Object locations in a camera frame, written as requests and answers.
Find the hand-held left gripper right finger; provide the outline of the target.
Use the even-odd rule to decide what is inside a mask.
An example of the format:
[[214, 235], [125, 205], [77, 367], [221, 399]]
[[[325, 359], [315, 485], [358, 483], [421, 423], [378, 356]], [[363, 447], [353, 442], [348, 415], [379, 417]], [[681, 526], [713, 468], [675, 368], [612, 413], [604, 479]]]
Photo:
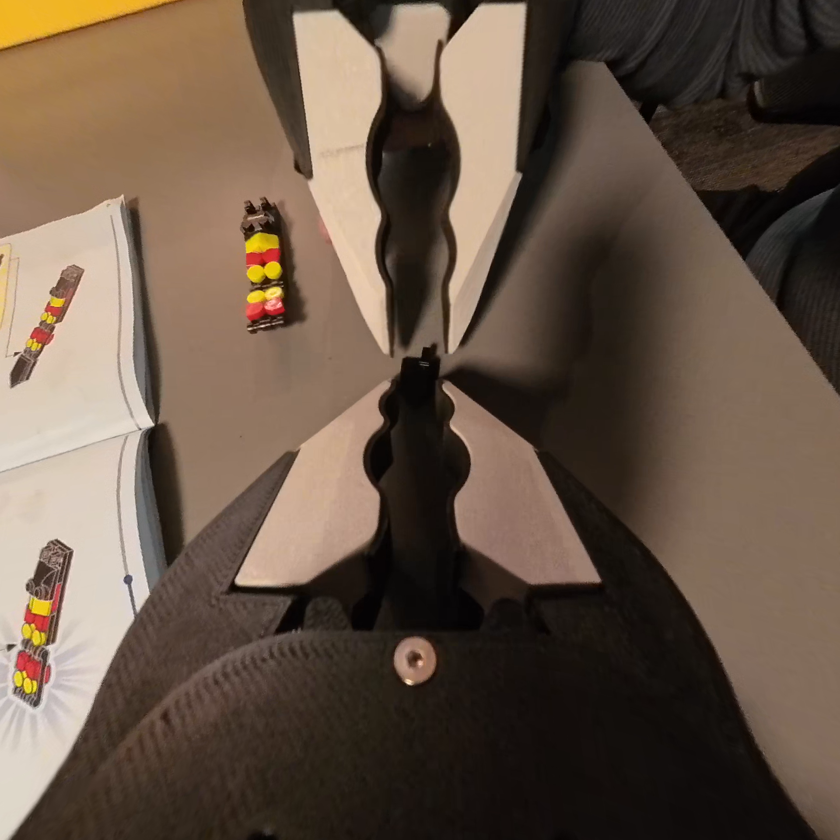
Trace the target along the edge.
[[602, 582], [537, 450], [455, 385], [448, 426], [469, 467], [454, 497], [464, 587], [578, 587]]

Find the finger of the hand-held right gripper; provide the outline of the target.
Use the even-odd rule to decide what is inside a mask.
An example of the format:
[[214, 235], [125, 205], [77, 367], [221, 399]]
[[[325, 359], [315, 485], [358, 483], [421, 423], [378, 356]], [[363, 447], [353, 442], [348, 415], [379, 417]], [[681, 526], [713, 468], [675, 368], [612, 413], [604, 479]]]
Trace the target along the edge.
[[374, 341], [392, 355], [385, 217], [373, 184], [373, 137], [385, 104], [382, 54], [336, 9], [292, 15], [306, 118], [311, 195]]
[[522, 175], [518, 133], [527, 5], [482, 3], [443, 48], [440, 99], [458, 143], [448, 206], [455, 261], [448, 275], [447, 352], [476, 313]]

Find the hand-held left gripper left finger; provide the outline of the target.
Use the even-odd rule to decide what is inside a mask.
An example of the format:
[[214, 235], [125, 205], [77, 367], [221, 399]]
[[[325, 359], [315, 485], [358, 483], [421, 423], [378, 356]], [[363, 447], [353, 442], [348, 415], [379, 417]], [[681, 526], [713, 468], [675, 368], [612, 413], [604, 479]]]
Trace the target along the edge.
[[385, 424], [384, 381], [297, 451], [234, 583], [245, 589], [368, 589], [380, 492], [364, 454]]

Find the long red yellow lego assembly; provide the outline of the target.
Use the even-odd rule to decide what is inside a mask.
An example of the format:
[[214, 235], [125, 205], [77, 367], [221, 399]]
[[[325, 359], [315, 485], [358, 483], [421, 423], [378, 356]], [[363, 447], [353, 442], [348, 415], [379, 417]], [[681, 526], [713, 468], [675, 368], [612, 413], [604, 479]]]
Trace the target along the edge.
[[245, 245], [248, 294], [246, 329], [258, 334], [281, 329], [287, 322], [285, 240], [278, 206], [262, 196], [245, 201], [239, 231]]

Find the small black lego piece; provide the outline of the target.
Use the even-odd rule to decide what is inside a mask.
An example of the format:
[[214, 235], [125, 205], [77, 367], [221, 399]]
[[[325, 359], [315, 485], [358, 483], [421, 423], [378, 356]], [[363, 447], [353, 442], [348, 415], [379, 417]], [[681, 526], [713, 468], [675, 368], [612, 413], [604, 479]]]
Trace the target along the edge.
[[398, 391], [407, 404], [423, 406], [434, 400], [440, 359], [435, 343], [424, 347], [419, 356], [406, 356], [398, 377]]

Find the yellow plastic tray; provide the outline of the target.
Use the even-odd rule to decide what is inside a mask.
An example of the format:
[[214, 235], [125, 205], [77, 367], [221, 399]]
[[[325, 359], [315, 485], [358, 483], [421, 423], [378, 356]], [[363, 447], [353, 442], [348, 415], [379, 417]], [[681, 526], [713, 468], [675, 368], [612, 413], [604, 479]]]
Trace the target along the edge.
[[1, 50], [172, 4], [172, 1], [1, 1]]

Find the open lego instruction booklet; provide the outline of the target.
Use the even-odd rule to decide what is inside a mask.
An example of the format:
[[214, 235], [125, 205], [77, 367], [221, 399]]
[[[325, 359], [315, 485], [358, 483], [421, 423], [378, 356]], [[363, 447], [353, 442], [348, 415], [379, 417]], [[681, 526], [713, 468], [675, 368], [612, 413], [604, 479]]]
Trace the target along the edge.
[[60, 764], [164, 567], [130, 209], [2, 241], [2, 772]]

